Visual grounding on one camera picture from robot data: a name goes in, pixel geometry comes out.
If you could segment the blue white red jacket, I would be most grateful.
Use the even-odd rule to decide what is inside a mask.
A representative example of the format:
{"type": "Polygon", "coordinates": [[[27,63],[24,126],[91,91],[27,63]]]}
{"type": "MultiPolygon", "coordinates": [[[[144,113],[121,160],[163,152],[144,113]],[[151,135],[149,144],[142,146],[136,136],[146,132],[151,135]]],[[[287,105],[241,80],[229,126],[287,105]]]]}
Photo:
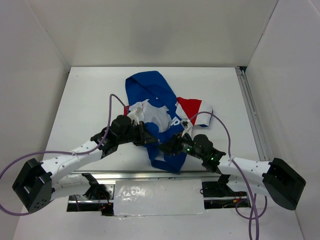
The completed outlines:
{"type": "Polygon", "coordinates": [[[125,91],[130,111],[141,108],[139,120],[157,143],[145,146],[151,165],[171,173],[180,172],[186,154],[169,156],[158,146],[168,142],[175,134],[184,131],[182,121],[192,126],[208,127],[214,109],[200,99],[177,97],[166,79],[158,71],[136,73],[125,80],[125,91]]]}

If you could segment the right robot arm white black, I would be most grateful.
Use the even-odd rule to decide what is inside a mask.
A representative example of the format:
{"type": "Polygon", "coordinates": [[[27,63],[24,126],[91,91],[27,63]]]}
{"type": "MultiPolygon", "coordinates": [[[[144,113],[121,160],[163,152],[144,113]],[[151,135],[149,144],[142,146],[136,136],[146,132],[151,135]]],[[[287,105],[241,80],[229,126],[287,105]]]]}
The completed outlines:
{"type": "Polygon", "coordinates": [[[306,186],[305,179],[284,160],[228,157],[214,148],[204,134],[195,137],[176,134],[160,144],[159,150],[169,156],[186,154],[201,160],[207,171],[221,175],[218,190],[223,196],[244,192],[250,187],[253,194],[269,197],[282,208],[294,211],[306,186]]]}

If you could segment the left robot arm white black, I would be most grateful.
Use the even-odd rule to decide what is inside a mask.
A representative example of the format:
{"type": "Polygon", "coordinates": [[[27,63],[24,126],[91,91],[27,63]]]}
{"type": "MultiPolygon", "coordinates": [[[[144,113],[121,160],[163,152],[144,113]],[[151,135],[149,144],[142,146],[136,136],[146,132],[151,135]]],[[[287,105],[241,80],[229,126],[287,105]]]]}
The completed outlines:
{"type": "Polygon", "coordinates": [[[144,146],[156,142],[144,122],[119,115],[110,126],[68,154],[41,162],[35,158],[28,160],[12,189],[29,213],[41,210],[57,198],[71,195],[83,195],[88,200],[99,196],[107,198],[109,191],[92,174],[72,175],[72,172],[116,152],[119,145],[133,143],[144,146]]]}

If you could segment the white foil covered panel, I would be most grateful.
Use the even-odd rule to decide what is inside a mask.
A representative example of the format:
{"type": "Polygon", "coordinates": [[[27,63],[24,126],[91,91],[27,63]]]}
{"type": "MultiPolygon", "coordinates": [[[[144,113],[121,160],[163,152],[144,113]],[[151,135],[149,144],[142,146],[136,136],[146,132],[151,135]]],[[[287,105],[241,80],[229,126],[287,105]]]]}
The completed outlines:
{"type": "Polygon", "coordinates": [[[199,215],[206,212],[199,179],[127,180],[115,184],[116,216],[199,215]]]}

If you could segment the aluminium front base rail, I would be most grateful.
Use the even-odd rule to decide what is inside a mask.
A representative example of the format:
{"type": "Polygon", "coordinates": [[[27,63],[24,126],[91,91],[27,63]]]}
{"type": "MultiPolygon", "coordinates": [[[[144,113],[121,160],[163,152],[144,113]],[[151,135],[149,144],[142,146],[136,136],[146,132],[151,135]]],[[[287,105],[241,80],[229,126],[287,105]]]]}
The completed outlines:
{"type": "Polygon", "coordinates": [[[221,175],[208,171],[184,171],[180,173],[170,173],[164,171],[74,171],[67,176],[80,176],[89,173],[97,181],[121,181],[121,180],[178,180],[178,179],[218,179],[221,175]]]}

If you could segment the aluminium side rail frame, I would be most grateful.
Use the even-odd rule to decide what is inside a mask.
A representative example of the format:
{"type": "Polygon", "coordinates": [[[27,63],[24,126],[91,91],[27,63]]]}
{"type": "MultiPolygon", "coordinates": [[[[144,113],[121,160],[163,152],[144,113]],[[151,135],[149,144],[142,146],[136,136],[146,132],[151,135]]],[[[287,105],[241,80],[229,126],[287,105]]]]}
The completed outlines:
{"type": "Polygon", "coordinates": [[[246,70],[246,66],[235,67],[236,75],[241,88],[242,96],[244,98],[244,104],[252,129],[254,141],[257,147],[259,159],[261,161],[271,162],[274,159],[274,157],[271,153],[270,146],[267,142],[267,138],[262,127],[260,116],[258,114],[253,94],[246,76],[246,70]]]}

